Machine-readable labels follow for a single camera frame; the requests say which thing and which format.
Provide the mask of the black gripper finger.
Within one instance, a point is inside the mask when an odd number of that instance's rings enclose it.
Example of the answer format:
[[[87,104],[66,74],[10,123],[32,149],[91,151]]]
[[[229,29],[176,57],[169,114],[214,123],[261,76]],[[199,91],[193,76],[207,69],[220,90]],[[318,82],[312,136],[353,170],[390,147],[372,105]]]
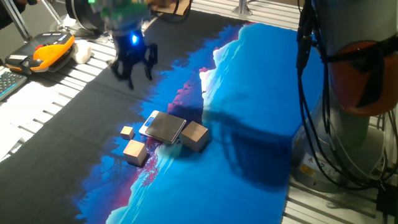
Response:
[[[120,63],[123,66],[121,73],[119,72]],[[120,60],[115,60],[111,62],[110,69],[118,80],[127,80],[127,85],[129,89],[130,90],[134,89],[134,85],[132,83],[132,78],[131,78],[132,64],[127,62],[121,62]]]
[[[151,81],[152,80],[152,69],[154,65],[156,64],[156,61],[153,60],[144,60],[144,71],[146,73],[146,78]]]

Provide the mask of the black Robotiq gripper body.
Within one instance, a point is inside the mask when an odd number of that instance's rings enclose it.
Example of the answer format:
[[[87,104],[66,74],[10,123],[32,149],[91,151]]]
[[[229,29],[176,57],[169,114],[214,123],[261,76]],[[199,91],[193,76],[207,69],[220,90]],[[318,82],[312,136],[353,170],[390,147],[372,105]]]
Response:
[[[150,66],[157,64],[157,44],[146,45],[140,30],[113,34],[112,38],[116,48],[115,61],[131,62],[133,65],[140,61],[147,61]]]

